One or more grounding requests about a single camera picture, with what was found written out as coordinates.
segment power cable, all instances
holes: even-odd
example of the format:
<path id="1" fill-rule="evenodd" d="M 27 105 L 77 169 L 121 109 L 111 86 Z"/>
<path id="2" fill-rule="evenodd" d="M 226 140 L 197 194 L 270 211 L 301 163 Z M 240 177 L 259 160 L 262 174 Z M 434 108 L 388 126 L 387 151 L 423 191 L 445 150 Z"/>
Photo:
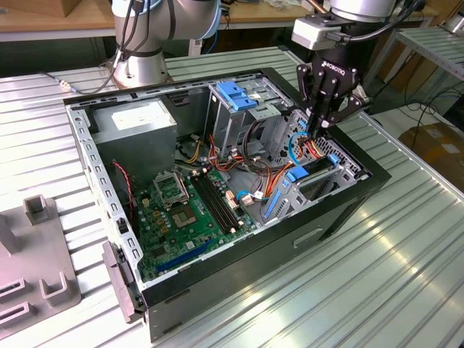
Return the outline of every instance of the power cable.
<path id="1" fill-rule="evenodd" d="M 395 78 L 397 78 L 397 76 L 403 71 L 407 63 L 413 58 L 414 55 L 415 55 L 415 52 L 413 52 L 407 57 L 405 62 L 402 64 L 402 66 L 399 67 L 398 71 L 387 82 L 385 82 L 385 84 L 377 91 L 376 94 L 372 96 L 373 98 L 376 98 L 377 96 L 379 96 L 385 90 L 385 88 L 388 87 Z"/>
<path id="2" fill-rule="evenodd" d="M 128 44 L 132 41 L 133 37 L 134 37 L 134 34 L 135 34 L 135 31 L 136 31 L 136 26 L 137 26 L 137 22 L 138 22 L 138 16 L 139 14 L 143 11 L 144 9 L 144 4 L 145 4 L 145 1 L 137 1 L 137 5 L 138 6 L 134 6 L 134 2 L 136 0 L 130 0 L 130 3 L 128 5 L 128 11 L 126 13 L 126 16 L 125 16 L 125 21 L 124 21 L 124 26 L 123 26 L 123 39 L 121 41 L 121 45 L 120 45 L 120 49 L 117 51 L 116 55 L 115 55 L 115 61 L 113 62 L 113 65 L 111 67 L 111 70 L 109 72 L 109 76 L 107 77 L 107 79 L 100 85 L 100 87 L 98 87 L 97 89 L 93 90 L 93 91 L 90 91 L 90 92 L 87 92 L 87 91 L 81 91 L 79 89 L 77 89 L 76 87 L 72 86 L 70 83 L 68 83 L 67 81 L 65 80 L 62 80 L 56 76 L 53 76 L 52 74 L 48 73 L 48 72 L 42 72 L 42 74 L 54 79 L 56 82 L 58 82 L 62 87 L 66 88 L 67 90 L 71 91 L 71 92 L 74 92 L 74 93 L 79 93 L 79 94 L 82 94 L 82 95 L 92 95 L 92 94 L 96 94 L 96 93 L 99 93 L 103 88 L 105 88 L 108 84 L 108 82 L 111 81 L 113 75 L 115 74 L 115 71 L 116 71 L 116 67 L 117 67 L 117 64 L 118 62 L 120 61 L 120 58 L 121 58 L 121 55 L 122 55 L 122 52 L 123 50 L 128 46 Z M 147 7 L 147 33 L 146 33 L 146 37 L 144 39 L 144 41 L 142 41 L 142 43 L 140 45 L 138 45 L 130 54 L 128 54 L 128 56 L 126 57 L 126 59 L 129 58 L 129 56 L 131 54 L 133 54 L 134 52 L 137 52 L 137 50 L 143 46 L 143 44 L 145 44 L 147 38 L 148 38 L 148 35 L 149 35 L 149 16 L 150 16 L 150 4 L 151 4 L 151 0 L 148 0 L 148 7 Z M 132 30 L 129 34 L 129 38 L 126 42 L 125 40 L 125 36 L 126 36 L 126 33 L 127 33 L 127 28 L 128 28 L 128 23 L 129 23 L 129 18 L 131 17 L 131 11 L 132 9 L 134 9 L 134 12 L 136 13 L 135 14 L 135 17 L 134 17 L 134 20 L 133 20 L 133 26 L 132 26 Z"/>
<path id="3" fill-rule="evenodd" d="M 212 49 L 216 46 L 216 42 L 218 42 L 218 31 L 215 32 L 215 40 L 212 42 L 211 47 L 207 50 L 206 54 L 209 54 Z"/>
<path id="4" fill-rule="evenodd" d="M 342 36 L 341 41 L 342 42 L 363 42 L 363 41 L 373 40 L 374 38 L 378 38 L 380 35 L 382 35 L 386 31 L 394 28 L 395 26 L 400 24 L 403 20 L 408 18 L 424 2 L 425 2 L 424 0 L 415 0 L 414 3 L 411 5 L 411 7 L 409 7 L 407 10 L 405 10 L 404 13 L 399 15 L 396 18 L 396 20 L 394 20 L 393 22 L 383 26 L 382 28 L 380 28 L 380 29 L 378 29 L 378 30 L 376 30 L 376 31 L 374 31 L 372 33 L 369 33 L 369 34 L 366 34 L 366 35 L 361 35 L 361 36 L 345 36 L 345 37 Z"/>
<path id="5" fill-rule="evenodd" d="M 415 146 L 415 143 L 417 141 L 417 137 L 418 137 L 418 133 L 419 133 L 419 125 L 422 121 L 422 117 L 425 115 L 426 113 L 426 110 L 427 108 L 429 108 L 432 103 L 434 102 L 435 99 L 439 98 L 442 94 L 448 92 L 449 90 L 455 90 L 457 86 L 459 86 L 461 83 L 464 83 L 464 81 L 459 81 L 458 83 L 456 83 L 455 85 L 451 86 L 451 87 L 448 87 L 448 88 L 445 88 L 443 89 L 442 91 L 440 91 L 437 95 L 435 95 L 433 98 L 430 99 L 430 101 L 427 103 L 427 106 L 426 108 L 423 109 L 422 113 L 420 114 L 420 117 L 419 117 L 419 120 L 418 120 L 418 124 L 416 125 L 415 127 L 415 133 L 414 133 L 414 139 L 413 139 L 413 143 L 411 144 L 411 150 L 414 150 L 414 146 Z"/>

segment red cable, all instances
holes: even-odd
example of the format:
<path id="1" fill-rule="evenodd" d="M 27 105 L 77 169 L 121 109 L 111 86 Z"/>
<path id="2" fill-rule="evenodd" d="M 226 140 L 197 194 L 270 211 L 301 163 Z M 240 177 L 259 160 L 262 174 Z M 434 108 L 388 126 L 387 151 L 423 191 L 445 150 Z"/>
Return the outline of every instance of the red cable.
<path id="1" fill-rule="evenodd" d="M 307 143 L 304 143 L 304 145 L 306 146 L 306 148 L 308 149 L 308 151 L 311 153 L 311 155 L 314 157 L 314 158 L 319 158 L 318 154 L 315 153 L 315 151 L 313 149 L 311 149 Z"/>
<path id="2" fill-rule="evenodd" d="M 132 207 L 132 199 L 133 199 L 133 195 L 132 195 L 132 189 L 131 189 L 131 182 L 129 181 L 129 175 L 125 172 L 124 168 L 121 167 L 121 165 L 119 163 L 117 163 L 116 161 L 113 161 L 113 165 L 119 169 L 121 171 L 121 173 L 123 173 L 124 175 L 124 179 L 125 179 L 125 183 L 127 184 L 128 186 L 128 191 L 129 191 L 129 207 L 130 207 L 130 221 L 132 221 L 133 219 L 133 216 L 132 216 L 132 210 L 133 210 L 133 207 Z"/>

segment aluminum slotted table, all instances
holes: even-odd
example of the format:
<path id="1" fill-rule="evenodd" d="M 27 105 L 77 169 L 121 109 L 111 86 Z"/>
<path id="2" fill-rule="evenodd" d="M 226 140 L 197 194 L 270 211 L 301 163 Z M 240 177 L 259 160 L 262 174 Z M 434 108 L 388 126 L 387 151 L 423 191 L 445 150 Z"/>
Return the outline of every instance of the aluminum slotted table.
<path id="1" fill-rule="evenodd" d="M 406 58 L 411 51 L 415 51 L 445 70 L 439 79 L 441 82 L 447 77 L 446 72 L 460 80 L 464 80 L 464 36 L 456 36 L 439 27 L 399 29 L 390 35 L 372 68 L 365 76 L 364 88 L 367 88 L 377 76 L 378 71 L 397 41 L 406 45 L 402 57 Z M 397 73 L 404 60 L 399 58 L 398 62 L 386 76 L 386 80 L 389 80 Z"/>
<path id="2" fill-rule="evenodd" d="M 297 86 L 278 48 L 167 61 L 176 80 L 274 67 Z M 103 69 L 61 72 L 91 90 Z M 83 300 L 0 347 L 150 347 L 123 320 L 102 260 L 107 240 L 61 99 L 42 75 L 0 80 L 0 211 L 54 197 Z M 392 179 L 334 236 L 182 325 L 158 347 L 458 347 L 464 338 L 463 195 L 366 115 L 341 125 Z"/>

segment motherboard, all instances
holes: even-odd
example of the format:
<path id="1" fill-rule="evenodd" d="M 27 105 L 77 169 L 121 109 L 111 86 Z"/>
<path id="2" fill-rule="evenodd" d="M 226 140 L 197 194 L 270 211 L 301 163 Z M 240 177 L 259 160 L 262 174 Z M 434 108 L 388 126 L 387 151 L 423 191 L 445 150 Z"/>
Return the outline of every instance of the motherboard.
<path id="1" fill-rule="evenodd" d="M 154 179 L 148 189 L 134 195 L 140 228 L 138 242 L 144 253 L 138 264 L 143 281 L 256 228 L 240 207 L 233 210 L 228 206 L 227 195 L 228 187 L 216 170 L 198 176 L 164 174 Z"/>

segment gray plastic part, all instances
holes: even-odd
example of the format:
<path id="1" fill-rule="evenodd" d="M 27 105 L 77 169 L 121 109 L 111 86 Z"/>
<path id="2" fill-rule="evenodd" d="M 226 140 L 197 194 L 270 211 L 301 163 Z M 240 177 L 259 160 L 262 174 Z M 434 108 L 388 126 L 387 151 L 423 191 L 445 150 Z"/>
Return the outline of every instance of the gray plastic part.
<path id="1" fill-rule="evenodd" d="M 79 301 L 79 287 L 54 200 L 35 196 L 25 199 L 22 207 L 2 212 L 0 339 Z"/>
<path id="2" fill-rule="evenodd" d="M 2 285 L 0 287 L 0 303 L 4 303 L 21 295 L 28 290 L 27 287 L 28 282 L 25 281 L 24 278 Z"/>
<path id="3" fill-rule="evenodd" d="M 9 328 L 33 316 L 34 307 L 23 302 L 0 312 L 0 328 Z"/>
<path id="4" fill-rule="evenodd" d="M 44 196 L 41 194 L 23 200 L 22 207 L 31 225 L 43 223 L 51 219 L 49 207 L 47 206 Z"/>
<path id="5" fill-rule="evenodd" d="M 0 215 L 0 257 L 10 257 L 21 250 L 21 242 L 16 238 L 12 229 L 8 227 L 4 216 Z"/>
<path id="6" fill-rule="evenodd" d="M 66 276 L 63 272 L 59 273 L 59 280 L 60 284 L 56 287 L 48 285 L 44 279 L 38 280 L 41 286 L 42 298 L 53 307 L 69 301 L 69 299 L 73 297 L 74 291 L 67 283 Z"/>

